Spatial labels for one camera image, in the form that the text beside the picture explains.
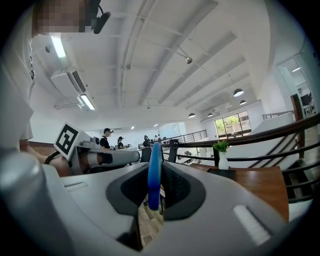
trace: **desk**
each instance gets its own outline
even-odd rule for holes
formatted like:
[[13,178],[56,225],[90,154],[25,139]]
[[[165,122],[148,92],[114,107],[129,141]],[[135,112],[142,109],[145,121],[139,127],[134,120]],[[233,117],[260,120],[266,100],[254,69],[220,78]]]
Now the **desk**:
[[[216,166],[190,164],[190,167],[207,172]],[[289,203],[285,180],[279,166],[264,168],[229,168],[235,170],[235,181],[272,206],[287,222]]]

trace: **potted plant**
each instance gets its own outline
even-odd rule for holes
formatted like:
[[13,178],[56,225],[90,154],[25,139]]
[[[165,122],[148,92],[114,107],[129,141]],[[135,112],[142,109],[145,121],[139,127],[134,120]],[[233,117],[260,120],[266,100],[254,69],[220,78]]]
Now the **potted plant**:
[[213,144],[212,147],[219,152],[219,169],[220,170],[228,170],[229,169],[229,163],[227,160],[226,152],[227,147],[229,146],[229,143],[225,140],[218,141],[216,144]]

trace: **blue object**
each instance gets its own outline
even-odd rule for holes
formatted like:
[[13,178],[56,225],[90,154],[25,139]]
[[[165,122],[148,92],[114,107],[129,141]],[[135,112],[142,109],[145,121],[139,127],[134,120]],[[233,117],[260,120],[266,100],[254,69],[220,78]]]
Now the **blue object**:
[[161,187],[161,144],[155,143],[152,147],[150,165],[148,170],[148,205],[150,210],[159,208]]

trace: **white vase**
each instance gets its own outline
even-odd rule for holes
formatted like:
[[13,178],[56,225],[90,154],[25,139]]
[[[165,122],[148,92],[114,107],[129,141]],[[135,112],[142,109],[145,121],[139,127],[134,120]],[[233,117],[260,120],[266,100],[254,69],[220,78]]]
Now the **white vase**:
[[227,160],[226,152],[219,152],[219,169],[220,170],[228,170],[229,169],[229,162]]

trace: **air conditioner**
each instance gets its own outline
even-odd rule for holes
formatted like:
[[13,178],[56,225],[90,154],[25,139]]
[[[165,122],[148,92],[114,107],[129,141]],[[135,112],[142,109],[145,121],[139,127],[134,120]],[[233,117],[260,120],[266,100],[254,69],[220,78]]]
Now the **air conditioner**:
[[86,92],[77,70],[73,67],[57,70],[51,76],[51,80],[65,97],[78,97]]

